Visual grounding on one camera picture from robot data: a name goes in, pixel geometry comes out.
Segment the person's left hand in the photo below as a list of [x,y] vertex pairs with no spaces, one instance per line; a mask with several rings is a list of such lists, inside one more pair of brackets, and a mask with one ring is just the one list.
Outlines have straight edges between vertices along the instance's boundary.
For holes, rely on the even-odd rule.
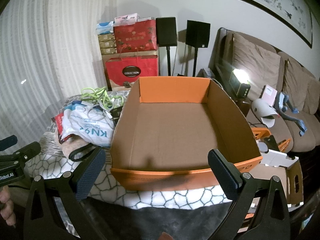
[[8,226],[15,226],[16,216],[14,214],[14,203],[11,200],[10,191],[8,186],[1,189],[1,217],[5,220]]

